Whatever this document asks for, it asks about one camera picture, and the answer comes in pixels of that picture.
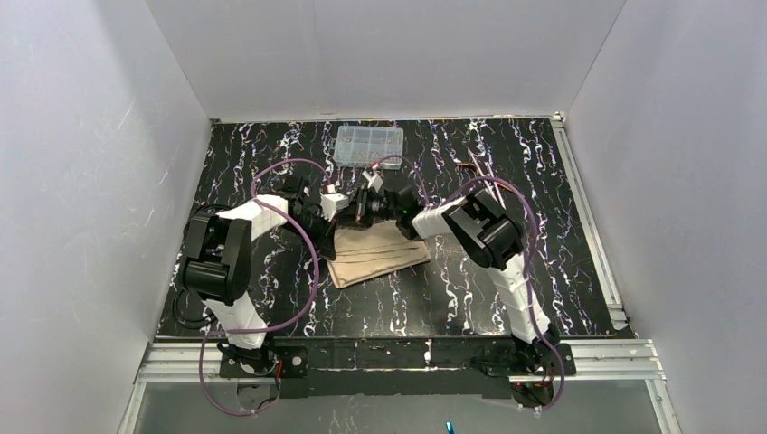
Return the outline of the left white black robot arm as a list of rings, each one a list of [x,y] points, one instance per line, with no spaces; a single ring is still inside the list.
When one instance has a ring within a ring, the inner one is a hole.
[[[248,294],[253,244],[285,227],[307,245],[311,259],[334,259],[337,216],[349,205],[332,185],[310,195],[308,181],[291,175],[271,192],[218,213],[195,215],[179,266],[180,285],[197,294],[223,329],[228,343],[244,350],[262,347],[271,326]]]

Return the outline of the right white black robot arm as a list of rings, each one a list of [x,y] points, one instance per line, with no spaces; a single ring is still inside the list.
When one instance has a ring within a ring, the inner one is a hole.
[[[431,208],[410,186],[356,193],[337,219],[336,255],[328,262],[338,288],[426,263],[431,258],[426,241],[451,236],[489,275],[514,338],[535,344],[548,331],[550,321],[525,274],[523,228],[489,192],[475,190]]]

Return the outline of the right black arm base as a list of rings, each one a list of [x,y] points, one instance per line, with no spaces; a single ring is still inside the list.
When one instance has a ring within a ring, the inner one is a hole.
[[[492,341],[484,344],[469,359],[472,368],[479,369],[488,376],[514,376],[544,373],[557,375],[575,375],[577,368],[573,351],[568,344],[555,346],[562,364],[559,364],[554,352],[545,344],[516,345],[511,340]]]

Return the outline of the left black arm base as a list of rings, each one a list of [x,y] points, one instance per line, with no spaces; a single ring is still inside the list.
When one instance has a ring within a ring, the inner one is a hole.
[[[226,379],[256,377],[302,378],[308,372],[308,351],[300,346],[264,346],[242,349],[221,346],[219,375]]]

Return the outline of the beige cloth napkin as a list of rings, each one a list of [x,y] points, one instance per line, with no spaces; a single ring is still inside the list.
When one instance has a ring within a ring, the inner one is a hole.
[[[408,240],[394,221],[364,230],[340,229],[334,242],[336,258],[329,259],[327,265],[339,289],[431,260],[426,243]]]

